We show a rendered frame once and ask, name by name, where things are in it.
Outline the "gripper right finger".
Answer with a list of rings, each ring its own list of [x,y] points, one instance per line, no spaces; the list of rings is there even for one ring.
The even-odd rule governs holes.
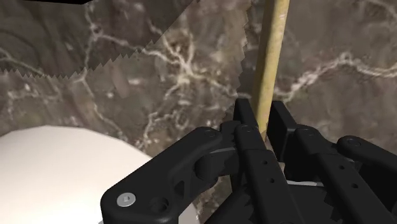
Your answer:
[[[271,103],[267,136],[286,177],[318,178],[350,224],[397,224],[397,155],[356,136],[336,143],[295,122],[281,101]]]

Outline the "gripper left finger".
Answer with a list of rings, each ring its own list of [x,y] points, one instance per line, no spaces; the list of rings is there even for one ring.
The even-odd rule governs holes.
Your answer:
[[[305,224],[250,103],[237,99],[219,130],[198,127],[101,198],[103,224],[179,224],[179,216],[220,176],[232,193],[205,224]]]

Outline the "yellow wooden stick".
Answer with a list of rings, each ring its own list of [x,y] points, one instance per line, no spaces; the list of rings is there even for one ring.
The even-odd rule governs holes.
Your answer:
[[[290,0],[265,0],[251,106],[258,130],[266,138],[275,78]]]

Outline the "white round plate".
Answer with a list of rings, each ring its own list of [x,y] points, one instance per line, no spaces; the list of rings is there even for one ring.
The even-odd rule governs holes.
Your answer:
[[[103,224],[103,193],[150,158],[84,128],[9,132],[0,136],[0,224]]]

